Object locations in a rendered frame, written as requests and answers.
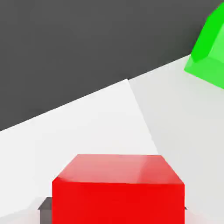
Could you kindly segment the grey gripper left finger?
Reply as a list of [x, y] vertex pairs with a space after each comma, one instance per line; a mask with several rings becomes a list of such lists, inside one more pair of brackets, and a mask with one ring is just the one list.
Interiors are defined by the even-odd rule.
[[51, 197], [38, 197], [31, 205], [15, 214], [10, 224], [52, 224]]

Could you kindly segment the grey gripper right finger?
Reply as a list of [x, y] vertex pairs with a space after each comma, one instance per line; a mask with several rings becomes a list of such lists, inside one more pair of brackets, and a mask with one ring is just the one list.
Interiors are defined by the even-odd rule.
[[196, 215], [185, 207], [185, 224], [210, 224], [210, 222], [200, 215]]

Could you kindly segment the small red cube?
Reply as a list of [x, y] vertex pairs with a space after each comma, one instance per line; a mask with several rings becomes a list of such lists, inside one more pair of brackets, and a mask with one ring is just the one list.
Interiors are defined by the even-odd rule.
[[185, 185], [161, 155], [78, 154], [52, 182], [52, 224], [185, 224]]

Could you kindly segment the small green cube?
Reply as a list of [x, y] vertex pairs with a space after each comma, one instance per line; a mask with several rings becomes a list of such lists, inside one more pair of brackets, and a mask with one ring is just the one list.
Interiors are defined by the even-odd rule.
[[207, 17], [184, 71], [224, 89], [224, 2]]

